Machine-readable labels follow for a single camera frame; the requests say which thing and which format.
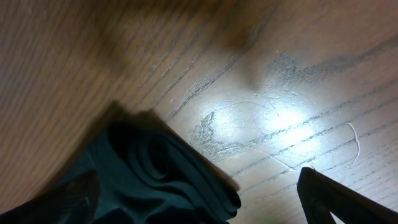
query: black object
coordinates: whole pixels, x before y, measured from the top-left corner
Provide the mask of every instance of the black object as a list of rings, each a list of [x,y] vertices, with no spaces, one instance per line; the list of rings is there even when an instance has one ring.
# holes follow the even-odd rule
[[[398,213],[309,167],[301,170],[297,192],[309,224],[336,223],[330,212],[344,223],[398,223]]]
[[[226,223],[239,196],[191,149],[164,133],[113,123],[55,190],[0,223]]]

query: wooden table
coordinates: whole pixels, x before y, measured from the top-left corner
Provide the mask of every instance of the wooden table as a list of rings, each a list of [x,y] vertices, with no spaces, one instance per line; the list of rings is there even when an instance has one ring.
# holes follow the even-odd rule
[[[239,185],[231,223],[305,223],[301,167],[398,210],[398,1],[0,1],[0,212],[112,102]]]

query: wood grain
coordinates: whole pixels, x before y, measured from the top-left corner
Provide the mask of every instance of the wood grain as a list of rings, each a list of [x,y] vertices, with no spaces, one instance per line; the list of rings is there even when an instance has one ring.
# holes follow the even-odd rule
[[[305,223],[303,166],[398,210],[397,7],[1,1],[0,212],[37,195],[115,101],[155,111],[240,184],[231,223]]]

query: wooden surface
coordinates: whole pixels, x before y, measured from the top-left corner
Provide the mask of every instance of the wooden surface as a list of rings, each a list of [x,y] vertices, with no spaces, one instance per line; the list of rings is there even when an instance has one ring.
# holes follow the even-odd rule
[[[397,8],[0,1],[0,212],[34,197],[114,101],[155,111],[240,184],[231,223],[305,223],[303,166],[398,210]]]

